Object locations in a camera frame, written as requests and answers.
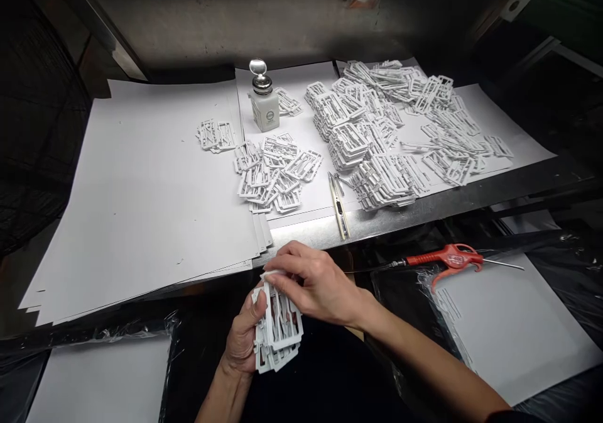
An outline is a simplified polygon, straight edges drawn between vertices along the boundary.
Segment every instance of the white board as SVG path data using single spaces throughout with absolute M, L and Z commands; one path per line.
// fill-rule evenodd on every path
M 157 423 L 170 338 L 55 348 L 27 423 Z
M 308 85 L 319 80 L 327 87 L 330 87 L 339 77 L 332 62 L 315 63 L 313 65 L 304 65 L 280 70 L 269 70 L 268 75 L 274 82 L 275 87 L 286 89 L 291 96 L 301 103 L 303 112 L 295 117 L 280 117 L 280 126 L 278 128 L 272 129 L 267 133 L 262 133 L 253 121 L 251 102 L 247 96 L 250 91 L 253 91 L 251 87 L 253 74 L 248 70 L 237 69 L 237 90 L 239 91 L 239 105 L 241 107 L 241 121 L 243 129 L 245 130 L 245 139 L 257 144 L 263 141 L 266 136 L 289 133 L 302 150 L 314 150 L 317 153 L 320 153 L 323 156 L 323 161 L 312 182 L 307 184 L 303 183 L 303 188 L 301 190 L 301 207 L 284 216 L 273 209 L 272 212 L 266 215 L 266 218 L 268 221 L 271 221 L 280 217 L 296 216 L 296 218 L 301 219 L 301 221 L 312 220 L 312 218 L 307 219 L 300 216 L 300 214 L 333 206 L 327 172 L 335 173 L 336 169 L 329 156 L 327 143 L 320 138 L 318 131 L 312 123 L 314 111 L 303 96 L 306 93 L 306 87 L 308 87 Z M 349 193 L 345 193 L 344 203 L 355 201 L 356 196 L 353 191 L 350 190 Z
M 403 64 L 405 66 L 418 66 L 414 58 L 403 61 Z M 337 62 L 337 66 L 342 70 L 345 64 Z M 327 143 L 320 138 L 312 122 L 314 111 L 306 103 L 303 96 L 306 87 L 316 81 L 321 81 L 330 88 L 332 83 L 338 78 L 333 64 L 332 62 L 324 62 L 281 70 L 268 70 L 268 75 L 272 78 L 275 87 L 285 88 L 294 98 L 301 102 L 304 112 L 297 117 L 281 117 L 279 128 L 267 133 L 260 132 L 253 121 L 251 103 L 247 96 L 247 93 L 252 91 L 251 79 L 253 74 L 247 70 L 237 69 L 236 78 L 237 89 L 239 91 L 239 105 L 241 107 L 241 119 L 246 139 L 259 143 L 267 135 L 279 135 L 289 132 L 302 149 L 311 148 L 324 156 L 324 161 L 314 181 L 304 186 L 302 190 L 301 208 L 289 214 L 279 214 L 273 210 L 267 214 L 270 228 L 276 229 L 321 217 L 332 217 L 333 203 L 329 192 L 327 171 L 334 172 L 335 167 L 330 159 Z M 482 134 L 479 137 L 482 138 L 483 135 L 499 136 L 507 143 L 515 155 L 512 161 L 507 158 L 488 158 L 486 168 L 488 172 L 472 176 L 469 182 L 486 179 L 509 170 L 514 170 L 515 168 L 525 167 L 526 165 L 555 157 L 553 153 L 550 153 L 539 145 L 538 142 L 488 98 L 479 85 L 467 85 L 455 90 L 463 98 L 467 109 L 480 126 Z M 421 126 L 431 124 L 431 121 L 425 116 L 407 115 L 404 111 L 400 111 L 400 116 L 406 125 L 398 130 L 399 139 L 419 143 L 429 141 L 426 134 L 421 131 Z M 390 151 L 391 153 L 402 152 L 398 143 Z M 427 195 L 454 188 L 453 185 L 445 183 L 438 178 L 427 166 L 421 168 L 430 176 L 433 183 L 431 191 Z M 360 209 L 360 205 L 357 203 L 354 192 L 351 189 L 349 191 L 346 189 L 344 208 L 346 211 Z
M 511 406 L 603 363 L 593 343 L 524 254 L 444 278 L 436 300 L 463 360 Z
M 37 325 L 259 255 L 234 154 L 202 151 L 195 138 L 205 119 L 239 126 L 234 81 L 132 85 L 138 96 L 94 101 L 71 198 L 40 265 Z

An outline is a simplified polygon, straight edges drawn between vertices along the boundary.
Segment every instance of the hand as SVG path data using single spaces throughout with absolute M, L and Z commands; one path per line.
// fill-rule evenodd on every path
M 240 313 L 232 320 L 231 331 L 226 339 L 226 349 L 220 361 L 228 374 L 242 373 L 252 375 L 256 370 L 256 355 L 253 352 L 253 340 L 256 336 L 255 325 L 266 313 L 268 303 L 266 294 L 261 290 L 254 304 L 250 292 L 245 298 Z
M 303 286 L 280 274 L 264 279 L 285 293 L 303 314 L 323 321 L 360 329 L 366 306 L 375 301 L 370 292 L 345 276 L 327 252 L 298 241 L 282 247 L 264 267 L 266 271 L 275 269 L 301 277 Z

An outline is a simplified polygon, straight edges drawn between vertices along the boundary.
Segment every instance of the metal frame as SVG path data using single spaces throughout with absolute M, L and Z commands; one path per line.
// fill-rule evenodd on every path
M 140 59 L 96 0 L 64 1 L 130 79 L 149 81 L 149 74 Z

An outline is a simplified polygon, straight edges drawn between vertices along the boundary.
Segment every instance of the white plastic part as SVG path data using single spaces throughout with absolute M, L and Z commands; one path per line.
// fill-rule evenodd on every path
M 285 274 L 284 271 L 265 272 L 267 274 Z M 260 374 L 267 371 L 279 371 L 299 352 L 303 336 L 302 314 L 287 296 L 281 294 L 268 282 L 255 288 L 252 301 L 258 300 L 260 290 L 264 291 L 267 301 L 266 313 L 256 324 L 256 336 L 253 351 L 256 355 L 256 369 Z

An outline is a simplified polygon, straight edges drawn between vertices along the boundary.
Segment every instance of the wall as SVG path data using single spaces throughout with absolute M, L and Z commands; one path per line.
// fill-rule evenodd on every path
M 507 0 L 98 0 L 151 76 L 262 57 L 271 68 L 328 58 L 437 63 L 471 46 Z

